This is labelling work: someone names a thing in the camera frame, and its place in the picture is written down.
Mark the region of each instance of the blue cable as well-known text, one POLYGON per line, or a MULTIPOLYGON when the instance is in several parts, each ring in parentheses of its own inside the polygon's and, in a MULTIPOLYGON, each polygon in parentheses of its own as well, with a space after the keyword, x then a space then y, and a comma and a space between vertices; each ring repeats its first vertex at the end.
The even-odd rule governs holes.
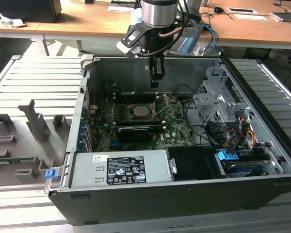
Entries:
POLYGON ((210 27, 208 27, 208 26, 206 26, 206 25, 204 25, 204 27, 208 28, 208 30, 211 32, 211 34, 212 34, 212 36, 213 36, 213 45, 212 45, 212 50, 211 50, 211 52, 210 52, 210 54, 209 54, 209 56, 211 56, 211 53, 213 52, 214 47, 215 47, 215 34, 214 34, 213 30, 212 30, 210 27))

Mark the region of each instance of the motherboard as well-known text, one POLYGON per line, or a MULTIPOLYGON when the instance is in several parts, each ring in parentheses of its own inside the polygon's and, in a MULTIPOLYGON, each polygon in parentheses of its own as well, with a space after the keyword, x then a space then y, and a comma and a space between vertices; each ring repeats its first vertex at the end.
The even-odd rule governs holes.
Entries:
POLYGON ((104 98, 93 105, 93 150, 162 150, 194 145, 184 120, 184 101, 176 95, 104 98))

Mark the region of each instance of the computer mouse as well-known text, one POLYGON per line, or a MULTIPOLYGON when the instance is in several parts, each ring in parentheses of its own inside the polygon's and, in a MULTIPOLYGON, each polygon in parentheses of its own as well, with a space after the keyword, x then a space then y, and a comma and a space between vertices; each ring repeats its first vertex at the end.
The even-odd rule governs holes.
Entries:
POLYGON ((217 13, 217 14, 222 13, 223 11, 224 11, 224 10, 223 10, 223 8, 221 8, 221 7, 216 6, 216 7, 214 8, 214 12, 217 13))

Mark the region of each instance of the blue drive latch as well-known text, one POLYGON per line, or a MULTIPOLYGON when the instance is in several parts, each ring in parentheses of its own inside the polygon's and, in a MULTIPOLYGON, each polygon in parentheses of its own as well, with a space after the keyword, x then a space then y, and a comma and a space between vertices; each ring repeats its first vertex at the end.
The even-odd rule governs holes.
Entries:
POLYGON ((220 161, 222 160, 239 160, 239 157, 236 153, 228 154, 226 150, 221 150, 218 152, 220 161))
POLYGON ((48 169, 45 173, 46 179, 57 179, 59 169, 48 169))

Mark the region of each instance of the warning label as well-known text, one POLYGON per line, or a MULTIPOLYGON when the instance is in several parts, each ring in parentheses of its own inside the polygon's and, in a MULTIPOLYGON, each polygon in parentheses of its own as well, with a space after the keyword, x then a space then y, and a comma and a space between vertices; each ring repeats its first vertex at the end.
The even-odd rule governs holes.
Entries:
POLYGON ((146 169, 143 156, 108 158, 107 184, 146 183, 146 169))

